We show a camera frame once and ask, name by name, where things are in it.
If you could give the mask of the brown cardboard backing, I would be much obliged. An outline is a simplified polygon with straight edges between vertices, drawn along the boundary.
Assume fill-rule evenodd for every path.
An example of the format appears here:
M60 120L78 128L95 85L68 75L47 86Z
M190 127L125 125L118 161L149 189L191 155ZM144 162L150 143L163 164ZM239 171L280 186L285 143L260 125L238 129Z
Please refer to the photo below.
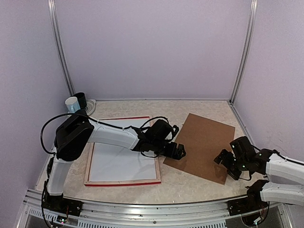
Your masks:
M214 159L235 136L235 127L195 114L188 114L175 142L183 144L186 156L177 161L166 158L164 164L200 178L224 185L227 171Z

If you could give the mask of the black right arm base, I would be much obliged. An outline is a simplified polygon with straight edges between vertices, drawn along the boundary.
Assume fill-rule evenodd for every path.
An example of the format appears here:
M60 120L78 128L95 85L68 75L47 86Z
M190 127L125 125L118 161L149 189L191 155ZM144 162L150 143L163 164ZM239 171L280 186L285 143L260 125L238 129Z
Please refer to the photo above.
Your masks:
M258 180L252 186L247 186L247 196L227 202L230 216L244 214L268 207L268 202L261 199L260 193L267 180Z

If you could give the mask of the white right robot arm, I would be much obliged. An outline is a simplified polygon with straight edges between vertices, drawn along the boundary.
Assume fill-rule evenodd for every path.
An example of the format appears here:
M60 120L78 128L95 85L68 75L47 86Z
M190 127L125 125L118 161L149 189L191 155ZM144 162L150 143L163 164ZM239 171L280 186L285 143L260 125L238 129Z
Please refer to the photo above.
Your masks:
M281 177L296 184L277 184L269 180L257 180L247 189L243 207L253 211L265 207L267 202L281 202L298 206L304 205L304 163L282 156L277 150L261 149L253 146L246 136L230 143L232 151L223 149L214 159L222 164L234 180L239 180L243 171L249 175L259 173L264 176Z

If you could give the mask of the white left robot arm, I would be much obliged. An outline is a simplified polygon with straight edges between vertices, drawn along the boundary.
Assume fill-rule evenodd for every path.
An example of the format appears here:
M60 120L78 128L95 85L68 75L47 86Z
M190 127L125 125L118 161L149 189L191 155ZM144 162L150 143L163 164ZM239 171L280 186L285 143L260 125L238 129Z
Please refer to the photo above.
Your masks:
M42 201L56 211L66 206L63 187L73 161L82 154L87 143L101 143L129 149L134 152L154 152L167 158L180 160L186 156L184 145L173 142L179 132L176 125L170 125L166 117L154 117L140 127L121 127L101 122L86 114L84 110L66 114L67 119L56 129L54 149L45 150L52 154L51 167L44 183Z

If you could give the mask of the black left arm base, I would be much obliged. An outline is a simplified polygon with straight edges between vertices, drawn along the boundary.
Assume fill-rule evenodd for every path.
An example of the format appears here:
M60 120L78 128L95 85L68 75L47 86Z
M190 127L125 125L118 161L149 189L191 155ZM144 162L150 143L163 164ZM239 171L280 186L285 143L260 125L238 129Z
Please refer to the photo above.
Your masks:
M83 202L73 199L43 199L42 207L68 216L80 216Z

